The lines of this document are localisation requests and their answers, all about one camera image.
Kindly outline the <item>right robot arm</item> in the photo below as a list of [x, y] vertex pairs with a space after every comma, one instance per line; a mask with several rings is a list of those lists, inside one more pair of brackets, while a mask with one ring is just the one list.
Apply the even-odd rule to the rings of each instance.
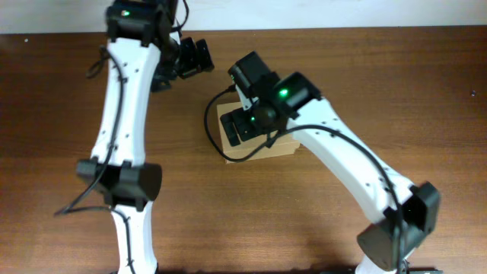
[[370, 221], [357, 236], [364, 259], [355, 271], [407, 273], [408, 257], [436, 227], [438, 189], [429, 182], [414, 184], [381, 160], [300, 72], [280, 78], [251, 52], [236, 61], [228, 74], [242, 103], [221, 117], [230, 145], [265, 139], [238, 161], [292, 137], [336, 176]]

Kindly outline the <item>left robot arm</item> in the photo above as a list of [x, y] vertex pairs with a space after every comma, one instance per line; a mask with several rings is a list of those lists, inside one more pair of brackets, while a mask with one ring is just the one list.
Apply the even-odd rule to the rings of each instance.
[[176, 1], [114, 1], [106, 9], [107, 43], [88, 71], [108, 69], [100, 130], [91, 155], [77, 164], [116, 226], [119, 273], [156, 273], [151, 211], [162, 184], [162, 168], [145, 155], [145, 121], [152, 92], [165, 91], [177, 78], [214, 68], [204, 40], [183, 38]]

